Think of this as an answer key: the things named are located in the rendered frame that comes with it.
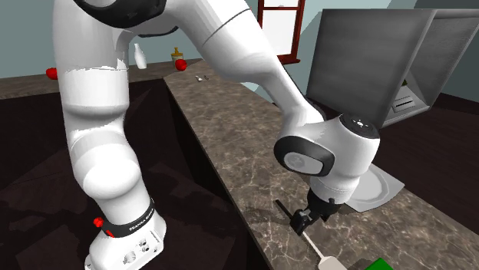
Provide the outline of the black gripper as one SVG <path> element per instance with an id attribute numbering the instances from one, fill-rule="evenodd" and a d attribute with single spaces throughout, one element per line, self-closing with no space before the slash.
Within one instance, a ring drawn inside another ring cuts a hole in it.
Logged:
<path id="1" fill-rule="evenodd" d="M 297 235 L 303 234 L 304 230 L 318 219 L 326 222 L 331 215 L 337 213 L 341 208 L 341 205 L 336 204 L 333 198 L 324 201 L 311 189 L 307 194 L 307 203 L 305 209 L 297 209 L 291 218 L 291 228 Z"/>

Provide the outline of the white square plate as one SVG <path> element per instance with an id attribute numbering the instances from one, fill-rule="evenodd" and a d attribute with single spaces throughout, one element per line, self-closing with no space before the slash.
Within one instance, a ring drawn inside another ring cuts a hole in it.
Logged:
<path id="1" fill-rule="evenodd" d="M 358 186 L 345 204 L 356 212 L 376 209 L 393 199 L 403 188 L 404 183 L 371 164 L 363 174 Z"/>

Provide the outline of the green box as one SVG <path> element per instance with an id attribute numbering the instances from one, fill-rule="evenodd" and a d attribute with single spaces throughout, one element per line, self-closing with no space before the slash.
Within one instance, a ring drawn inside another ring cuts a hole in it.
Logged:
<path id="1" fill-rule="evenodd" d="M 376 259 L 365 270 L 394 270 L 383 258 Z"/>

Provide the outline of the red framed window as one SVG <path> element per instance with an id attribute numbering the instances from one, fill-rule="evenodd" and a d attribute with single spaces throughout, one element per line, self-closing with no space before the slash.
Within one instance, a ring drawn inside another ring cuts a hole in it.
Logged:
<path id="1" fill-rule="evenodd" d="M 297 64 L 306 0 L 258 0 L 257 19 L 282 64 Z"/>

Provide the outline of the white bottle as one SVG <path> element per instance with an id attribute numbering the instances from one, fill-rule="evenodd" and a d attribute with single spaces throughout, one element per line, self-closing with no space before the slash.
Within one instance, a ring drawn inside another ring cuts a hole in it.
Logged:
<path id="1" fill-rule="evenodd" d="M 140 70 L 147 68 L 147 61 L 144 52 L 138 43 L 134 43 L 134 60 Z"/>

